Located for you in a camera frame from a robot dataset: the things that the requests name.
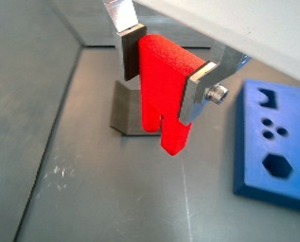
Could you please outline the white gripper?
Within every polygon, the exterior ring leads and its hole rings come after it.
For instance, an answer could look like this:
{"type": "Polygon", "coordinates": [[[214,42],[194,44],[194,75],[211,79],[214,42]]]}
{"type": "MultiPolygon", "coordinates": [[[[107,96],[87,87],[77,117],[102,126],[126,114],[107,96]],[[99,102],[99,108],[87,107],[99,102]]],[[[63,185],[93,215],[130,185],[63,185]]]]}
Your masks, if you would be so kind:
{"type": "Polygon", "coordinates": [[[226,98],[219,83],[243,67],[245,54],[300,80],[300,0],[134,1],[218,40],[211,59],[186,78],[178,113],[183,125],[209,101],[218,105],[226,98]]]}

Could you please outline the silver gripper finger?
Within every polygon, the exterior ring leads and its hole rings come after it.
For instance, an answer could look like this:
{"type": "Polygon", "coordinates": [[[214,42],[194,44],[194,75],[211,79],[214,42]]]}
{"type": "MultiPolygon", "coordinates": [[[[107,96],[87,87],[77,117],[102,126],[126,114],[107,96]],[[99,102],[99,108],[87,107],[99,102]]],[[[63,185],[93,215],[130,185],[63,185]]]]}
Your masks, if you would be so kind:
{"type": "Polygon", "coordinates": [[[104,8],[115,27],[116,48],[120,57],[122,79],[139,75],[138,41],[147,34],[147,28],[138,22],[131,0],[103,0],[104,8]]]}

